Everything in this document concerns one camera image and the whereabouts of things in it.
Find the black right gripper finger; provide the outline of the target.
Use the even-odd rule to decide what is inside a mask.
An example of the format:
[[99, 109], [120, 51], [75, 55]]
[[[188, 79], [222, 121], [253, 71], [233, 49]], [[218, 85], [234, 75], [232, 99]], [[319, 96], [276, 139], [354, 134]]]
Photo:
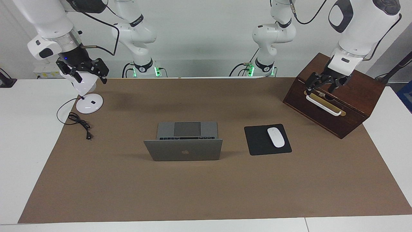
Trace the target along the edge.
[[107, 75], [109, 74], [109, 68], [101, 58], [92, 60], [92, 74], [97, 75], [102, 84], [107, 83]]
[[81, 83], [83, 80], [81, 75], [77, 72], [76, 67], [71, 68], [70, 66], [64, 68], [64, 78], [71, 83]]

